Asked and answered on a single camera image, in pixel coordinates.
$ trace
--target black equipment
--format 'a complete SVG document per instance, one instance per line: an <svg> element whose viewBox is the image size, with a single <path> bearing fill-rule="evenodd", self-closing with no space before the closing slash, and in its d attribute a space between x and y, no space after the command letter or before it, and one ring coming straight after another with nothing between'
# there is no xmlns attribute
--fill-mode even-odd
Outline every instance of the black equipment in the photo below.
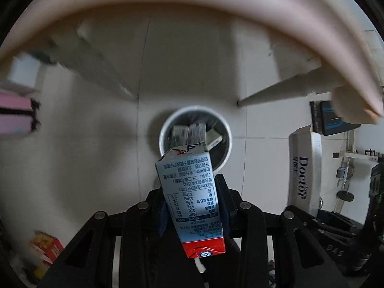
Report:
<svg viewBox="0 0 384 288"><path fill-rule="evenodd" d="M339 190L336 195L338 198L348 202L351 202L355 199L355 196L352 193L349 193L347 190Z"/></svg>
<svg viewBox="0 0 384 288"><path fill-rule="evenodd" d="M216 175L215 184L227 252L201 259L207 268L205 278L194 260L186 257L162 190L157 189L125 213L108 216L99 211L92 216L38 288L111 287L117 235L122 236L120 288L204 287L205 281L210 287L268 288L267 235L273 238L276 287L348 287L326 250L303 225L300 210L290 206L281 215L264 213L228 189L222 174ZM241 252L231 240L238 237Z"/></svg>
<svg viewBox="0 0 384 288"><path fill-rule="evenodd" d="M333 112L331 101L310 102L313 131L322 135L333 135L356 129L361 124L344 122Z"/></svg>
<svg viewBox="0 0 384 288"><path fill-rule="evenodd" d="M343 274L368 275L374 265L372 261L384 260L384 253L379 250L384 249L383 194L384 163L379 163L371 172L371 201L364 225L335 212L319 210L315 218L299 209L291 211L306 225Z"/></svg>

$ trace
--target tile grout line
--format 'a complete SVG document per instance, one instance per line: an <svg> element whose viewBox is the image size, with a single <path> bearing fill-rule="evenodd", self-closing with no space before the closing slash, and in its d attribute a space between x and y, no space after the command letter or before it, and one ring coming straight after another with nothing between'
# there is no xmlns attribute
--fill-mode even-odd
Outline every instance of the tile grout line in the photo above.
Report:
<svg viewBox="0 0 384 288"><path fill-rule="evenodd" d="M267 137L262 137L262 136L245 136L245 139L250 139L250 140L263 140Z"/></svg>
<svg viewBox="0 0 384 288"><path fill-rule="evenodd" d="M149 23L150 23L151 13L149 14L147 32L145 34L144 46L143 46L143 56L141 56L141 64L140 64L140 73L139 73L139 85L138 85L138 111L136 113L136 162L138 164L138 187L139 187L139 197L140 200L143 200L142 192L141 192L141 183L140 183L140 168L139 168L139 105L140 105L140 83L141 83L141 71L143 68L144 54L145 54L145 46L147 44L147 37L149 31Z"/></svg>
<svg viewBox="0 0 384 288"><path fill-rule="evenodd" d="M245 178L245 157L246 157L246 129L247 129L247 121L248 121L248 106L245 108L244 169L243 169L243 183L242 183L242 185L241 185L241 193L240 193L240 196L243 196L244 178Z"/></svg>
<svg viewBox="0 0 384 288"><path fill-rule="evenodd" d="M335 188L332 188L331 190L329 190L328 192L326 192L326 193L324 193L324 194L322 194L322 195L320 195L320 197L323 197L323 196L325 196L325 195L327 195L327 194L329 194L329 193L331 193L333 190L341 190L341 188L339 188L339 187L335 187Z"/></svg>

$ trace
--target colorful box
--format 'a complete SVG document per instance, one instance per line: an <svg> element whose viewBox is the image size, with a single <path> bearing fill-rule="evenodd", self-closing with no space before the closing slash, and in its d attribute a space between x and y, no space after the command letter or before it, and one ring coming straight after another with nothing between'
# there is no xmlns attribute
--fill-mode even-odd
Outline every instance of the colorful box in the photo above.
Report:
<svg viewBox="0 0 384 288"><path fill-rule="evenodd" d="M34 253L44 260L46 266L50 266L64 250L60 240L44 232L36 231L31 240Z"/></svg>

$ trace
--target nutrition facts label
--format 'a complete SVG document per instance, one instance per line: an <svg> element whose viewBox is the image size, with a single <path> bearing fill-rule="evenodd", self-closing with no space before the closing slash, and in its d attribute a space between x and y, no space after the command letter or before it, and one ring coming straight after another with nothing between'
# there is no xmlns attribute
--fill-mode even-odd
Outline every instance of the nutrition facts label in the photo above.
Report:
<svg viewBox="0 0 384 288"><path fill-rule="evenodd" d="M157 164L157 172L182 242L223 236L209 153Z"/></svg>

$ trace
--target white wall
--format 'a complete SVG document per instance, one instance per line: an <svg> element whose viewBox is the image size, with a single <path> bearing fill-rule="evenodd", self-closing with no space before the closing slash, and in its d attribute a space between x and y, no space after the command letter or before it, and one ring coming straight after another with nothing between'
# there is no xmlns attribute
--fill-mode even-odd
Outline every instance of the white wall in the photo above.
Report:
<svg viewBox="0 0 384 288"><path fill-rule="evenodd" d="M355 159L355 173L349 184L348 191L355 199L352 202L344 202L341 214L352 220L364 224L369 206L369 183L371 181L371 169L376 162Z"/></svg>
<svg viewBox="0 0 384 288"><path fill-rule="evenodd" d="M358 137L356 149L359 154L364 150L375 150L384 153L384 119L380 119L377 125L364 124L357 129Z"/></svg>

